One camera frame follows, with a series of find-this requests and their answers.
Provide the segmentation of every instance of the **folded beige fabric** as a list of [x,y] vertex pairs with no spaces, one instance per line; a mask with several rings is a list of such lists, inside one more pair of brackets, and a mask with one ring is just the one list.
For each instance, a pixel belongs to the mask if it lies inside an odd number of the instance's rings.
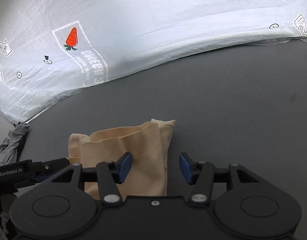
[[[91,168],[107,160],[116,162],[130,152],[131,170],[125,182],[117,184],[123,199],[127,195],[167,195],[167,152],[174,127],[175,120],[151,119],[139,126],[98,131],[90,137],[74,133],[69,138],[68,160]],[[100,199],[95,182],[86,182],[85,192]]]

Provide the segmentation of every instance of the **dark gray fabric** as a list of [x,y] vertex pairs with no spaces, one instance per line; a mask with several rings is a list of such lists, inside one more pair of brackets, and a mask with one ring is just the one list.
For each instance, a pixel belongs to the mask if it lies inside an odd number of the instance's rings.
[[13,130],[10,130],[8,137],[0,145],[0,166],[15,163],[20,155],[18,147],[23,148],[23,138],[29,130],[29,124],[20,122]]
[[[30,122],[20,160],[68,156],[72,133],[177,121],[168,194],[188,196],[179,153],[217,167],[240,163],[295,197],[307,240],[307,43],[236,46],[174,60],[90,87]],[[225,191],[216,185],[214,197]]]

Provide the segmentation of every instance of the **crumpled gray fabric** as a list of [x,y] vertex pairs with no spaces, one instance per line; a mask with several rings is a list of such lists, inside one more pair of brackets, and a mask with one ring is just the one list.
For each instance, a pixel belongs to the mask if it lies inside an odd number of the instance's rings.
[[29,127],[29,124],[19,122],[13,130],[9,131],[8,137],[0,145],[0,166],[17,162],[19,159],[17,148],[23,144],[23,137],[26,136]]

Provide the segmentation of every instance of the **bolt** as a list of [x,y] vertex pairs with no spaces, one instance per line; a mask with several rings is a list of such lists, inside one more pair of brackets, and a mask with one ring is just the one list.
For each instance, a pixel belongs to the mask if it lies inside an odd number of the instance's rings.
[[153,206],[159,206],[160,205],[160,202],[158,200],[154,200],[154,201],[151,201],[151,205]]
[[194,202],[204,202],[207,200],[207,196],[203,194],[192,195],[191,200]]
[[103,200],[108,203],[116,203],[120,200],[120,197],[115,194],[109,194],[109,195],[104,196]]

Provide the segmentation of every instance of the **orange carrot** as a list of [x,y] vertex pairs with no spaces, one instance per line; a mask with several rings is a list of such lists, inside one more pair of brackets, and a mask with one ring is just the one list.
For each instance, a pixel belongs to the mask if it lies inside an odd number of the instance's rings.
[[77,44],[78,44],[77,28],[74,27],[69,33],[69,36],[66,40],[66,45],[64,46],[66,47],[66,50],[71,50],[71,49],[77,50],[74,48],[74,46],[76,46]]

